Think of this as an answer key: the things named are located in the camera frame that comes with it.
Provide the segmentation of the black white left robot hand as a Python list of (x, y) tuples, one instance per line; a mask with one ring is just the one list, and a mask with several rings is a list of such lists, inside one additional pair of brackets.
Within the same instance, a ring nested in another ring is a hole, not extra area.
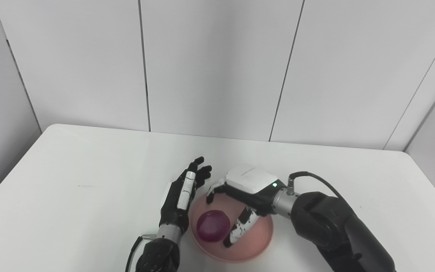
[(177, 226), (180, 230), (181, 234), (185, 234), (188, 230), (189, 226), (189, 217), (188, 212), (190, 208), (190, 203), (195, 197), (197, 189), (201, 188), (207, 179), (211, 177), (212, 166), (201, 166), (204, 162), (204, 157), (197, 157), (193, 162), (189, 164), (192, 172), (195, 173), (194, 184), (190, 193), (190, 199), (185, 209), (179, 209), (177, 207), (178, 200), (180, 197), (180, 193), (182, 190), (182, 186), (184, 184), (184, 180), (186, 174), (188, 172), (188, 168), (185, 169), (180, 176), (170, 184), (169, 191), (167, 193), (167, 197), (165, 199), (164, 204), (160, 210), (160, 221), (159, 225), (169, 224)]

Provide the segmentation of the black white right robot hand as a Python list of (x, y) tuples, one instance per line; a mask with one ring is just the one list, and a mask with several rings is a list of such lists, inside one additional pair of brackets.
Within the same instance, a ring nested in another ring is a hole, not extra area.
[(207, 204), (214, 201), (217, 193), (224, 193), (245, 205), (223, 245), (232, 247), (260, 217), (274, 215), (273, 200), (286, 187), (275, 175), (250, 165), (230, 169), (225, 177), (213, 183), (207, 192)]

